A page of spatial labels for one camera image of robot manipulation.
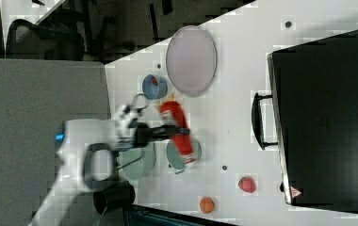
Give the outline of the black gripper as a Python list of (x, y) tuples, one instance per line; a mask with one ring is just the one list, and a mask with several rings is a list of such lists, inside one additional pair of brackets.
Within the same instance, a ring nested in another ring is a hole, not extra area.
[(135, 132), (134, 147), (143, 148), (150, 142), (155, 141), (156, 136), (176, 136), (176, 135), (189, 135), (188, 128), (182, 128), (175, 125), (161, 125), (156, 128), (150, 128), (146, 123), (141, 122)]

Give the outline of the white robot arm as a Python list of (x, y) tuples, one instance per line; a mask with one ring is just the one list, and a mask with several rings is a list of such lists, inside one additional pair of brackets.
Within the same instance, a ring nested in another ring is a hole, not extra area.
[(114, 174), (116, 153), (189, 134), (184, 110), (175, 102), (160, 107), (162, 124), (158, 127), (140, 122), (141, 115), (140, 107), (123, 105), (109, 120), (65, 121), (63, 132), (56, 135), (62, 165), (28, 226), (59, 226), (78, 195), (118, 183), (119, 177)]

